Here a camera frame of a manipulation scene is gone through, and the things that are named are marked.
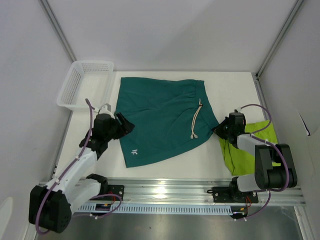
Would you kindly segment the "teal green shorts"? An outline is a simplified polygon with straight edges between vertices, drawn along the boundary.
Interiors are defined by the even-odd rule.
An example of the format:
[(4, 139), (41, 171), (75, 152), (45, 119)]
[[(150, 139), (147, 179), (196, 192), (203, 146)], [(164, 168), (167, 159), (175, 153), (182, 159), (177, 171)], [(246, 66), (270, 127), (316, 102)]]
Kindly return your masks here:
[(127, 168), (158, 163), (210, 139), (219, 122), (203, 80), (123, 77), (116, 112), (134, 124), (120, 139)]

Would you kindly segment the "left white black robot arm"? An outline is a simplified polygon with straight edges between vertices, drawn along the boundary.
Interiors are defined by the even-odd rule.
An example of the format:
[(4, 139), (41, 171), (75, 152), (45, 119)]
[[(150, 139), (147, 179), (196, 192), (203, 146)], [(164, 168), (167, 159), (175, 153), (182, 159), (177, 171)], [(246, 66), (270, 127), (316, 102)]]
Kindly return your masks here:
[(135, 125), (121, 113), (115, 117), (99, 113), (90, 118), (89, 130), (79, 143), (74, 159), (56, 177), (45, 185), (36, 185), (30, 192), (28, 221), (38, 234), (53, 231), (62, 233), (73, 214), (89, 200), (122, 200), (110, 191), (108, 179), (95, 173), (84, 180), (82, 176), (107, 150), (111, 140), (131, 133)]

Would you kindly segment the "lime green shorts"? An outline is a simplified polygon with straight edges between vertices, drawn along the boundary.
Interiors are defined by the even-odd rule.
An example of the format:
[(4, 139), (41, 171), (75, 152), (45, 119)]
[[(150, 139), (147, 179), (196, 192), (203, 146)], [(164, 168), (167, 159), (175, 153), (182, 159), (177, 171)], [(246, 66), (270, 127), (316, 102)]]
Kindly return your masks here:
[[(270, 140), (274, 144), (278, 143), (272, 123), (268, 128), (255, 133), (254, 135), (260, 139)], [(255, 158), (250, 153), (235, 148), (227, 140), (222, 138), (219, 138), (219, 144), (225, 166), (228, 168), (232, 176), (244, 176), (255, 172)]]

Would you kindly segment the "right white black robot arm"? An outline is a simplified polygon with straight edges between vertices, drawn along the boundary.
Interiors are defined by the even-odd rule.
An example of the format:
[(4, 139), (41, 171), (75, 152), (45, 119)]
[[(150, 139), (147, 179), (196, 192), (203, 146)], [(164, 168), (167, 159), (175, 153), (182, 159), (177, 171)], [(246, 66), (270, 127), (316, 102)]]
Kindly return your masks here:
[(298, 176), (290, 146), (263, 140), (245, 131), (246, 118), (243, 113), (232, 112), (222, 123), (213, 128), (213, 133), (229, 142), (233, 147), (254, 157), (254, 172), (236, 176), (226, 189), (229, 198), (239, 202), (247, 193), (282, 192), (298, 184)]

